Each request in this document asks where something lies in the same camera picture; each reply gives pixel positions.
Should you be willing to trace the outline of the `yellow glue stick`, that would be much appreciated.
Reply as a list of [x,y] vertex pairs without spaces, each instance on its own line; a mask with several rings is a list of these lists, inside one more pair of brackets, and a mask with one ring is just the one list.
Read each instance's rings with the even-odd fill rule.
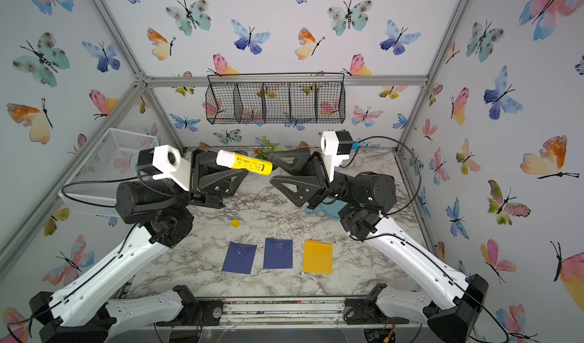
[[267,160],[250,158],[243,154],[224,150],[217,153],[216,164],[234,170],[247,170],[263,176],[269,176],[273,171],[273,164]]

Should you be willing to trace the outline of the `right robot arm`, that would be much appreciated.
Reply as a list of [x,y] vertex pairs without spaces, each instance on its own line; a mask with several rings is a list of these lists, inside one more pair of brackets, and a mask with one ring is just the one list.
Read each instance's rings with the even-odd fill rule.
[[269,161],[285,174],[270,183],[297,207],[315,209],[327,199],[342,201],[339,218],[348,236],[389,256],[421,288],[400,291],[379,283],[363,300],[365,320],[401,318],[429,328],[443,342],[476,341],[471,333],[480,314],[487,312],[488,282],[447,265],[395,222],[394,177],[376,172],[353,177],[340,171],[359,149],[360,142],[348,132],[325,131],[320,151],[271,153]]

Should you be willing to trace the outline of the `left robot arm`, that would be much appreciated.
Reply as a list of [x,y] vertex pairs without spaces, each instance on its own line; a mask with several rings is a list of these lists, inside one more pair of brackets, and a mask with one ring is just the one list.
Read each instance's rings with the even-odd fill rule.
[[197,300],[184,285],[153,297],[116,299],[138,271],[176,247],[192,230],[192,205],[220,209],[248,175],[241,154],[195,151],[191,160],[169,145],[141,151],[134,178],[116,191],[117,214],[130,226],[123,241],[53,293],[30,299],[43,342],[104,342],[147,325],[214,323],[217,304]]

